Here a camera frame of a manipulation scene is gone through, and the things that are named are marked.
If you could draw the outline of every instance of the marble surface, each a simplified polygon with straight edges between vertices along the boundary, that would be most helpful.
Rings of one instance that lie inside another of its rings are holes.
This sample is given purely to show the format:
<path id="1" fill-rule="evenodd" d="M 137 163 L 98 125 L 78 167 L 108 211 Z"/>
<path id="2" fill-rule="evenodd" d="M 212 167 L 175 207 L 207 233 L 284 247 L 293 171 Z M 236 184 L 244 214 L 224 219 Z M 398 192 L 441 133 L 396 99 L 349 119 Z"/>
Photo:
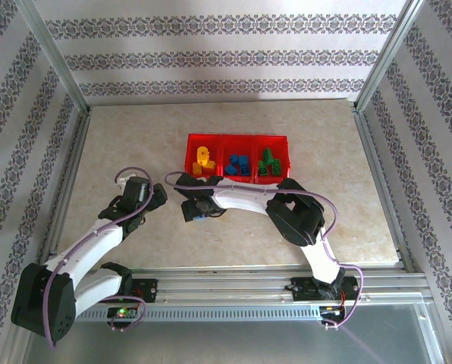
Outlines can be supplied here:
<path id="1" fill-rule="evenodd" d="M 327 196 L 341 215 L 330 242 L 343 262 L 397 262 L 350 106 L 345 100 L 244 102 L 93 108 L 83 156 L 58 250 L 76 241 L 120 194 L 117 171 L 145 168 L 163 181 L 184 168 L 188 133 L 287 135 L 290 176 Z M 185 223 L 184 198 L 169 186 L 168 202 L 101 262 L 129 268 L 306 264 L 267 216 L 229 210 Z M 332 214 L 326 209 L 326 221 Z"/>

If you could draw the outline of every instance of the green block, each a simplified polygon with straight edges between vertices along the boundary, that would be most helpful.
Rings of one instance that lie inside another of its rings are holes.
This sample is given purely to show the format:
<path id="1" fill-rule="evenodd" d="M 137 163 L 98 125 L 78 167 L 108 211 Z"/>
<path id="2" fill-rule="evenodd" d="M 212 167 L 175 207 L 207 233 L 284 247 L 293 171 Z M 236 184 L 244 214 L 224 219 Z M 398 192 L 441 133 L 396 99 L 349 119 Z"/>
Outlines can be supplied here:
<path id="1" fill-rule="evenodd" d="M 258 174 L 260 176 L 268 176 L 268 168 L 263 161 L 258 161 Z"/>
<path id="2" fill-rule="evenodd" d="M 272 174 L 274 176 L 281 176 L 280 159 L 274 159 L 272 163 Z"/>
<path id="3" fill-rule="evenodd" d="M 265 165 L 270 165 L 273 163 L 273 154 L 270 148 L 267 148 L 263 151 L 263 161 Z"/>

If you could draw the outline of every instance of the patterned wallpaper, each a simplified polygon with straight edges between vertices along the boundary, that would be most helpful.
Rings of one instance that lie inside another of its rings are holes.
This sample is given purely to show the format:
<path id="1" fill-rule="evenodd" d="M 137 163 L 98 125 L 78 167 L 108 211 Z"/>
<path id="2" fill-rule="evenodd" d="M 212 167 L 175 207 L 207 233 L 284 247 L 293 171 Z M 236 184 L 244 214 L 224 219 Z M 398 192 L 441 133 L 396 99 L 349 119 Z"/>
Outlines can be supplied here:
<path id="1" fill-rule="evenodd" d="M 404 0 L 39 0 L 90 105 L 355 100 Z"/>
<path id="2" fill-rule="evenodd" d="M 452 0 L 425 3 L 365 116 L 452 349 Z"/>
<path id="3" fill-rule="evenodd" d="M 0 0 L 0 356 L 18 277 L 39 258 L 78 120 L 15 4 Z"/>

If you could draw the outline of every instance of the purple cable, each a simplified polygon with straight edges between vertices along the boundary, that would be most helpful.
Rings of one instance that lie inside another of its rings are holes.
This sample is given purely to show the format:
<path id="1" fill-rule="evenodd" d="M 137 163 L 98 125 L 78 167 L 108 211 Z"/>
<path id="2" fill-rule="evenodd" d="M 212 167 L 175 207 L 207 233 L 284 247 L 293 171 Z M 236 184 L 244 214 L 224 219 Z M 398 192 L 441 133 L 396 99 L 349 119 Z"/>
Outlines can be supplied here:
<path id="1" fill-rule="evenodd" d="M 55 344 L 52 341 L 51 327 L 49 325 L 49 293 L 51 291 L 52 282 L 54 281 L 56 275 L 58 275 L 59 270 L 64 265 L 66 265 L 67 262 L 69 261 L 69 258 L 72 257 L 72 255 L 75 254 L 75 252 L 78 251 L 78 249 L 81 248 L 84 244 L 86 244 L 91 238 L 97 236 L 98 234 L 100 234 L 101 232 L 103 232 L 104 230 L 108 229 L 109 227 L 111 227 L 113 225 L 116 225 L 116 224 L 121 223 L 122 221 L 128 220 L 129 218 L 132 218 L 136 214 L 140 214 L 141 211 L 143 211 L 145 209 L 145 207 L 149 204 L 150 200 L 152 199 L 152 195 L 153 195 L 152 178 L 150 177 L 149 172 L 147 172 L 146 170 L 144 170 L 144 169 L 142 169 L 140 167 L 126 167 L 126 168 L 123 168 L 121 171 L 119 171 L 116 174 L 115 179 L 114 179 L 115 183 L 117 182 L 118 176 L 120 174 L 122 174 L 125 171 L 130 171 L 130 170 L 142 172 L 148 178 L 148 180 L 149 180 L 149 187 L 150 188 L 149 188 L 149 196 L 147 197 L 147 200 L 136 211 L 124 216 L 123 218 L 119 218 L 118 220 L 111 221 L 108 224 L 101 226 L 96 231 L 93 231 L 92 233 L 89 233 L 83 239 L 78 241 L 78 243 L 73 247 L 73 249 L 71 249 L 66 254 L 66 256 L 64 256 L 64 258 L 58 263 L 58 265 L 56 266 L 55 270 L 51 273 L 51 276 L 49 277 L 49 279 L 47 281 L 46 288 L 44 289 L 44 297 L 42 298 L 42 324 L 44 325 L 44 336 L 46 337 L 48 345 L 49 345 L 49 347 L 51 349 L 55 348 Z"/>
<path id="2" fill-rule="evenodd" d="M 302 191 L 302 190 L 280 190 L 280 189 L 266 190 L 266 189 L 259 188 L 259 187 L 247 187 L 247 186 L 233 185 L 233 184 L 221 185 L 221 186 L 194 186 L 194 187 L 191 186 L 191 187 L 189 187 L 189 186 L 181 186 L 178 184 L 173 184 L 172 182 L 170 182 L 168 180 L 168 178 L 170 176 L 173 176 L 176 174 L 183 174 L 183 173 L 186 173 L 186 172 L 173 171 L 173 172 L 167 173 L 165 175 L 164 182 L 166 184 L 168 184 L 169 186 L 172 186 L 173 188 L 178 188 L 179 190 L 223 190 L 223 189 L 230 190 L 230 189 L 235 189 L 235 190 L 245 190 L 245 191 L 261 192 L 261 193 L 286 193 L 286 194 L 311 196 L 311 197 L 314 197 L 315 199 L 320 199 L 321 201 L 325 202 L 332 209 L 332 212 L 334 213 L 334 220 L 332 221 L 332 224 L 328 227 L 328 229 L 325 231 L 325 233 L 321 236 L 322 244 L 324 245 L 324 250 L 327 253 L 327 257 L 332 262 L 336 263 L 339 267 L 347 268 L 347 269 L 356 269 L 359 272 L 360 285 L 359 285 L 359 292 L 357 294 L 356 300 L 354 301 L 353 307 L 351 308 L 349 313 L 344 317 L 344 319 L 341 322 L 337 323 L 335 321 L 332 321 L 332 320 L 329 320 L 326 318 L 324 318 L 323 320 L 325 322 L 329 322 L 332 324 L 332 326 L 328 326 L 329 328 L 338 328 L 339 326 L 342 326 L 347 322 L 347 320 L 353 315 L 354 310 L 357 307 L 357 303 L 361 299 L 361 293 L 363 292 L 363 288 L 364 288 L 364 274 L 363 274 L 363 271 L 361 270 L 361 268 L 356 265 L 347 265 L 347 264 L 339 263 L 336 259 L 334 259 L 333 256 L 331 256 L 331 253 L 328 250 L 328 246 L 327 246 L 325 239 L 327 239 L 327 236 L 334 230 L 334 228 L 337 224 L 338 217 L 339 217 L 339 211 L 337 210 L 334 203 L 332 203 L 332 201 L 330 199 L 327 199 L 323 195 L 319 195 L 314 192 Z"/>
<path id="3" fill-rule="evenodd" d="M 102 301 L 112 301 L 112 300 L 135 300 L 135 301 L 138 301 L 138 302 L 142 303 L 142 305 L 143 305 L 142 315 L 140 315 L 140 317 L 137 320 L 135 320 L 134 322 L 129 324 L 127 327 L 120 328 L 120 332 L 125 332 L 126 330 L 130 330 L 133 326 L 138 325 L 140 323 L 140 321 L 142 321 L 142 319 L 145 317 L 147 305 L 146 305 L 145 301 L 142 298 L 135 297 L 135 296 L 110 296 L 110 297 L 106 297 Z M 117 318 L 117 316 L 112 318 L 111 322 L 110 322 L 110 326 L 111 326 L 111 329 L 113 331 L 115 331 L 115 327 L 114 327 L 113 324 L 115 323 L 115 319 L 116 318 Z"/>

